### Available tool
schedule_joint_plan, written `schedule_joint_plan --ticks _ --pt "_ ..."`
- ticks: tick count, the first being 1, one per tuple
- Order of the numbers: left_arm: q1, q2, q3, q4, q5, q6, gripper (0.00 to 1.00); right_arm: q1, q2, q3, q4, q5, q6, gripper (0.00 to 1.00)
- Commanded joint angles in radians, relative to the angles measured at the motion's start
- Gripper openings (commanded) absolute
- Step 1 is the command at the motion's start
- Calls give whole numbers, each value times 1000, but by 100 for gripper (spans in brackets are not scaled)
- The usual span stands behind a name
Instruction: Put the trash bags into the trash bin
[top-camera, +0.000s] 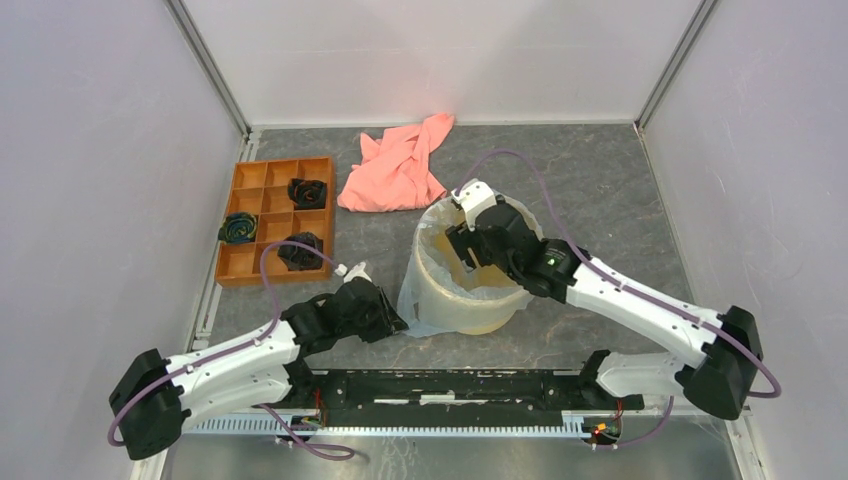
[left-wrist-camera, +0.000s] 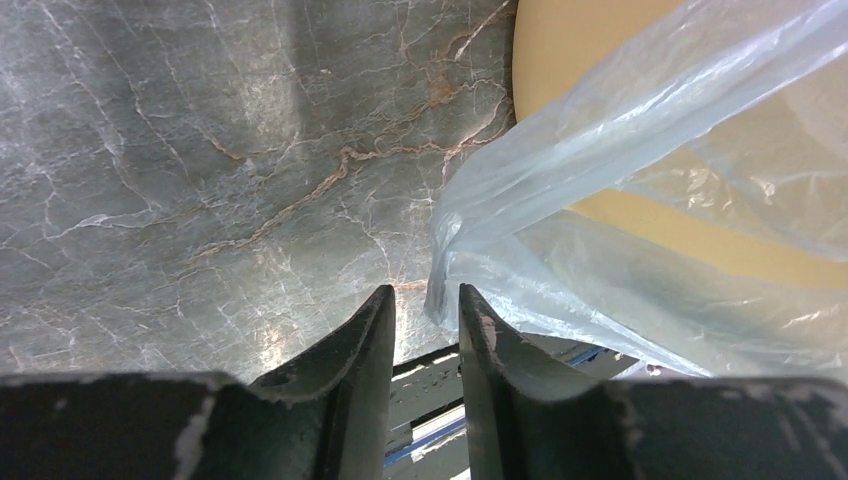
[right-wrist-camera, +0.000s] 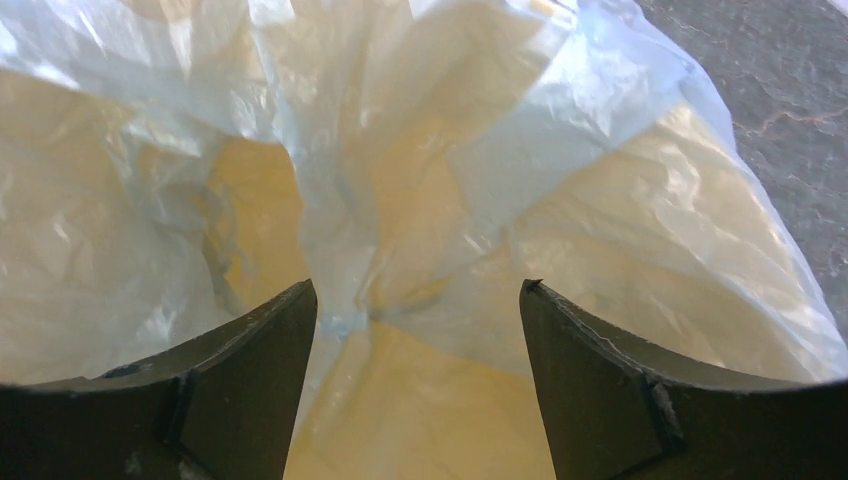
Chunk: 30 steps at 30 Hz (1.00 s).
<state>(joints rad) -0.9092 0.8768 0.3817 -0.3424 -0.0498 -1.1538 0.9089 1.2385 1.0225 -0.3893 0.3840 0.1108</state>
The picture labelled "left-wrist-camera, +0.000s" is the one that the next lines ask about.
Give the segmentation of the blue plastic trash bag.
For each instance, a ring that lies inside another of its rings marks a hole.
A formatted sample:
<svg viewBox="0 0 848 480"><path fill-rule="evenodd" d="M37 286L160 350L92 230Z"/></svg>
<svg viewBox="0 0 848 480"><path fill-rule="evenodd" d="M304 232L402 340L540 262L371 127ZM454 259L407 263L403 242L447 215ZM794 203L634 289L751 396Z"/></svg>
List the blue plastic trash bag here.
<svg viewBox="0 0 848 480"><path fill-rule="evenodd" d="M847 5L522 1L517 124L433 216L425 309L699 376L847 377Z"/></svg>

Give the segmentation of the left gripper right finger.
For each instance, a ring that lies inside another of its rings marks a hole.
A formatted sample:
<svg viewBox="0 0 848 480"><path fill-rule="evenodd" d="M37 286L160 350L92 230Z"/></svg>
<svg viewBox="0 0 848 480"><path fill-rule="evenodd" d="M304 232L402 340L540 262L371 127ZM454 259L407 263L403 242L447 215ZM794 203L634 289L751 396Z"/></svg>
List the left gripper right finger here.
<svg viewBox="0 0 848 480"><path fill-rule="evenodd" d="M459 288L475 479L843 479L847 389L821 378L606 380Z"/></svg>

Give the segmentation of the yellow trash bin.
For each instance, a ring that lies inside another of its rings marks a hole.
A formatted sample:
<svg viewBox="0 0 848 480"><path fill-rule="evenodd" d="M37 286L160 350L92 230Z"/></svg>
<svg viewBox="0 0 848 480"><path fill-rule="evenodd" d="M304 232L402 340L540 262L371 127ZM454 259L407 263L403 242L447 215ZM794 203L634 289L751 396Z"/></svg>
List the yellow trash bin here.
<svg viewBox="0 0 848 480"><path fill-rule="evenodd" d="M676 1L521 1L513 38L516 117L566 93L604 57L676 7ZM572 211L642 240L759 280L844 288L847 266L714 225L647 197L603 190Z"/></svg>

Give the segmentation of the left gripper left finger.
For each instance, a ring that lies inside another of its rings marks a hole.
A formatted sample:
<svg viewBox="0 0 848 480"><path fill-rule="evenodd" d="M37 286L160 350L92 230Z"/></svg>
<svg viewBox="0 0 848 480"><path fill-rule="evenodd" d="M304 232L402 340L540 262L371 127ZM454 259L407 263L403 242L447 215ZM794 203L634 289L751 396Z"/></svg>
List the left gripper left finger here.
<svg viewBox="0 0 848 480"><path fill-rule="evenodd" d="M395 295L244 383L223 372L5 375L5 479L378 479Z"/></svg>

